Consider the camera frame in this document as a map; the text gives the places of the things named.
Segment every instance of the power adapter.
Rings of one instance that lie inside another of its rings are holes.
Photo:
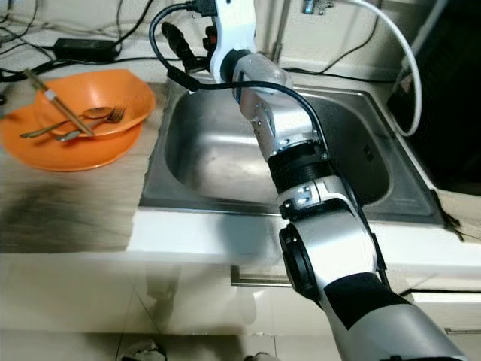
[[[59,38],[52,47],[57,59],[111,62],[119,55],[115,41]]]

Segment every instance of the spoon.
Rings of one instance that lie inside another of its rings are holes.
[[[110,107],[99,107],[99,108],[90,108],[84,111],[79,117],[82,117],[84,119],[100,119],[100,118],[105,118],[112,113],[112,108]],[[21,138],[36,138],[40,135],[43,135],[45,133],[48,133],[54,129],[59,128],[60,126],[63,126],[66,123],[69,123],[70,120],[64,120],[63,122],[53,124],[52,126],[48,126],[46,128],[42,128],[39,130],[35,130],[34,132],[30,133],[23,133],[20,134]]]

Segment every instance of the orange bowl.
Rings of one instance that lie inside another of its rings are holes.
[[[93,129],[96,137],[112,135],[139,124],[152,113],[156,97],[141,79],[125,69],[94,71],[46,82],[47,86],[76,114],[99,107],[122,107],[126,112],[120,123],[102,123]],[[41,127],[62,122],[66,116],[42,92],[37,92],[33,104],[36,120]],[[90,120],[83,120],[88,125]],[[62,135],[77,127],[66,123],[52,133]]]

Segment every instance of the white cable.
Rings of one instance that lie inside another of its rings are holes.
[[[406,53],[407,61],[411,67],[411,71],[413,73],[413,80],[414,80],[414,118],[411,124],[410,129],[405,132],[397,122],[396,128],[398,131],[404,136],[409,137],[413,135],[419,127],[419,122],[421,121],[421,112],[422,112],[422,87],[421,87],[421,75],[419,74],[418,65],[416,63],[416,58],[411,50],[409,43],[407,42],[406,38],[404,37],[403,33],[399,28],[392,22],[391,19],[387,15],[385,15],[379,8],[376,8],[374,5],[364,1],[364,0],[343,0],[344,2],[362,6],[373,11],[381,20],[386,23],[386,25],[392,30],[394,36],[398,39],[399,44],[402,46],[404,52]]]

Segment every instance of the countertop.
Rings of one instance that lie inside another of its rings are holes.
[[[304,75],[296,76],[295,83],[367,91],[386,119],[392,121],[392,115],[383,107],[390,86]],[[166,91],[163,85],[151,87],[157,94],[156,109],[145,122],[139,142],[112,165],[91,171],[52,173],[27,168],[0,152],[2,169],[6,170],[0,183],[2,252],[225,264],[279,263],[277,233],[284,225],[280,217],[138,208]],[[26,82],[13,86],[8,93],[8,107],[27,105],[33,94]],[[415,166],[428,187],[434,189],[421,168]],[[370,224],[388,266],[410,272],[481,275],[481,244],[463,243],[454,232],[435,226]]]

